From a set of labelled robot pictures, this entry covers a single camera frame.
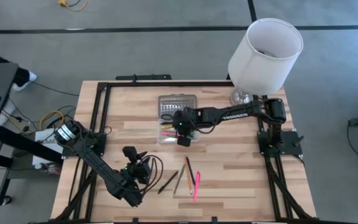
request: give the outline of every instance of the white sneaker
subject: white sneaker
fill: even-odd
[[[3,110],[0,113],[0,126],[4,125],[7,121],[7,117],[13,114],[16,107],[13,105],[11,100],[7,100]]]
[[[24,90],[24,88],[25,88],[30,82],[33,82],[33,81],[35,81],[35,80],[37,79],[37,76],[36,76],[34,73],[32,73],[32,72],[30,72],[30,71],[29,71],[29,73],[30,73],[30,80],[29,80],[28,82],[26,82],[24,85],[18,86],[18,85],[16,85],[16,83],[13,83],[12,89],[13,89],[14,91],[22,91],[22,90]]]

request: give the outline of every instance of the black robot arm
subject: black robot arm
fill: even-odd
[[[260,118],[269,125],[268,135],[271,145],[279,148],[282,144],[281,125],[287,120],[285,107],[281,99],[269,99],[266,101],[251,101],[243,105],[227,108],[185,108],[173,115],[172,126],[178,132],[178,144],[189,146],[191,139],[188,136],[193,131],[209,134],[216,125],[231,119],[253,116]]]
[[[122,151],[130,162],[124,169],[114,170],[94,150],[105,143],[103,139],[106,139],[106,134],[88,131],[77,121],[69,121],[62,125],[55,132],[55,139],[60,146],[69,148],[100,175],[112,196],[119,200],[124,198],[132,207],[142,202],[148,186],[152,184],[149,183],[151,169],[148,162],[155,156],[145,156],[147,152],[138,154],[135,147],[126,146]],[[140,189],[135,180],[145,184],[145,187]]]

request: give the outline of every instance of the table lamp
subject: table lamp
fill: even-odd
[[[236,88],[231,103],[248,103],[252,95],[278,91],[302,49],[302,36],[291,24],[270,18],[253,22],[229,61]]]

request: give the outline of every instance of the wooden tabletop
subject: wooden tabletop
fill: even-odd
[[[75,119],[85,127],[90,125],[97,83],[85,81],[81,88]],[[219,221],[274,220],[264,158],[259,154],[256,138],[258,126],[255,118],[225,121],[216,126],[211,134],[201,134],[200,140],[190,147],[157,142],[157,100],[160,95],[194,94],[199,108],[223,108],[230,106],[229,95],[233,89],[216,86],[114,87],[106,121],[106,125],[112,127],[112,133],[107,138],[104,161],[113,169],[122,169],[127,163],[122,148],[135,146],[138,152],[147,151],[163,160],[163,177],[137,208],[131,208],[124,199],[118,200],[111,196],[104,181],[98,177],[91,221],[131,222],[133,217],[143,222],[210,221],[213,216],[217,216]],[[284,89],[269,97],[284,101],[287,122],[283,129],[292,129]],[[189,193],[186,175],[183,175],[175,196],[173,188],[178,175],[161,194],[157,194],[157,190],[169,177],[181,169],[185,156],[189,157],[193,172],[199,171],[201,174],[197,202],[193,201]],[[289,191],[304,210],[314,216],[303,164],[293,156],[282,156],[282,160]],[[67,206],[76,161],[77,158],[69,158],[64,162],[51,218],[59,215]],[[278,198],[284,217],[280,191]],[[85,208],[86,200],[83,200],[80,217],[85,216]]]

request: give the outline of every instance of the pink marker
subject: pink marker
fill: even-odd
[[[200,185],[200,173],[197,172],[197,176],[196,176],[196,186],[194,189],[194,201],[197,201],[197,193],[198,193],[198,186]]]

